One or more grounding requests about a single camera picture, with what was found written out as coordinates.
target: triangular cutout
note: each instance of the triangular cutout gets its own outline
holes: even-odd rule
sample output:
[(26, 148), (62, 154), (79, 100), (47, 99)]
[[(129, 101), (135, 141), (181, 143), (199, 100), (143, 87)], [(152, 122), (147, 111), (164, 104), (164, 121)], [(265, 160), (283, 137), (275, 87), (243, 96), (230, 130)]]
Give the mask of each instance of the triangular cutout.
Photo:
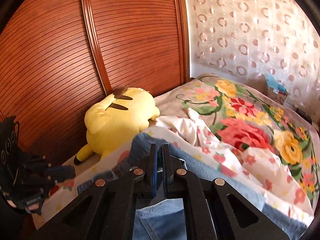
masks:
[(87, 196), (85, 199), (83, 199), (81, 203), (79, 203), (68, 215), (62, 219), (62, 223), (72, 227), (81, 225), (92, 199), (92, 196)]
[(247, 228), (248, 226), (258, 222), (259, 218), (235, 195), (229, 194), (228, 200), (241, 228)]

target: brown stripe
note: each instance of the brown stripe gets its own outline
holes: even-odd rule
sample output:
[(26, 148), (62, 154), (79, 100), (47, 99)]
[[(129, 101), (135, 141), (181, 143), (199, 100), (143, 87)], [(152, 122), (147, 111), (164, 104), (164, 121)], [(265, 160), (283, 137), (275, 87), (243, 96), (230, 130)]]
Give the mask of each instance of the brown stripe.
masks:
[(109, 95), (112, 93), (112, 88), (108, 78), (106, 67), (103, 62), (101, 49), (99, 46), (97, 33), (94, 26), (92, 10), (91, 10), (91, 0), (81, 0), (81, 1), (82, 1), (82, 9), (84, 14), (84, 22), (87, 29), (87, 34), (89, 38), (93, 59), (96, 64), (103, 89), (106, 95)]

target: yellow flower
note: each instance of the yellow flower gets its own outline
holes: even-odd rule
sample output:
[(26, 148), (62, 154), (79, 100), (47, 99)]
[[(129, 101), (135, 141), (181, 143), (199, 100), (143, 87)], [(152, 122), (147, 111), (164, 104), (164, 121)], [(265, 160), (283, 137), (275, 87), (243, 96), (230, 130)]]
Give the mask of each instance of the yellow flower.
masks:
[(275, 113), (274, 117), (278, 122), (281, 121), (281, 116), (279, 114)]
[(231, 104), (231, 99), (227, 98), (226, 96), (223, 96), (222, 100), (224, 101), (225, 104)]
[(205, 100), (207, 100), (208, 96), (209, 96), (209, 93), (196, 94), (195, 99), (198, 101), (205, 101)]
[(313, 193), (316, 189), (315, 189), (315, 184), (310, 184), (308, 187), (308, 190)]
[(235, 116), (236, 115), (236, 111), (232, 107), (231, 108), (227, 108), (226, 115), (227, 116)]
[(304, 182), (300, 182), (300, 187), (305, 193), (307, 193), (307, 186), (304, 184)]
[(237, 95), (237, 89), (235, 84), (227, 80), (218, 80), (216, 82), (216, 87), (221, 93), (224, 93), (227, 97), (234, 98)]
[(284, 112), (281, 108), (277, 108), (277, 113), (281, 116), (283, 116)]
[(308, 139), (308, 137), (306, 136), (306, 134), (305, 134), (305, 133), (303, 133), (303, 135), (302, 135), (302, 139), (303, 139), (304, 141), (306, 141), (306, 140)]
[(252, 120), (259, 126), (270, 126), (272, 127), (272, 120), (269, 118), (269, 115), (265, 112), (257, 112), (256, 118), (252, 118)]
[(302, 163), (303, 163), (303, 166), (304, 166), (305, 169), (310, 169), (311, 164), (310, 164), (310, 161), (308, 159), (304, 159), (302, 161)]
[(290, 164), (302, 162), (302, 150), (290, 131), (274, 131), (275, 146), (281, 157)]

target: wooden door frame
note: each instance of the wooden door frame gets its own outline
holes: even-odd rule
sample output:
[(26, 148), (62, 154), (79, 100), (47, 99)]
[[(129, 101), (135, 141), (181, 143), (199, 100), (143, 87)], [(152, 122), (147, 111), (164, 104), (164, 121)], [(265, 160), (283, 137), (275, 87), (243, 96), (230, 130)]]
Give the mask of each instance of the wooden door frame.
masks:
[(190, 81), (190, 49), (186, 0), (174, 0), (177, 14), (180, 49), (181, 84)]

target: floral blanket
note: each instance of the floral blanket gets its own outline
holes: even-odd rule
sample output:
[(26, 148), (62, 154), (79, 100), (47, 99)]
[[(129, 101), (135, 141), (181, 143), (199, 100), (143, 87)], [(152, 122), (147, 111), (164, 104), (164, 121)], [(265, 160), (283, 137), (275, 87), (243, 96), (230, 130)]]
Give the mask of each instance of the floral blanket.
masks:
[(241, 152), (248, 147), (269, 149), (300, 184), (302, 190), (295, 192), (295, 198), (308, 198), (315, 210), (320, 140), (316, 130), (294, 111), (255, 89), (213, 74), (201, 75), (155, 100), (161, 115), (188, 118), (186, 109), (194, 109), (220, 141)]

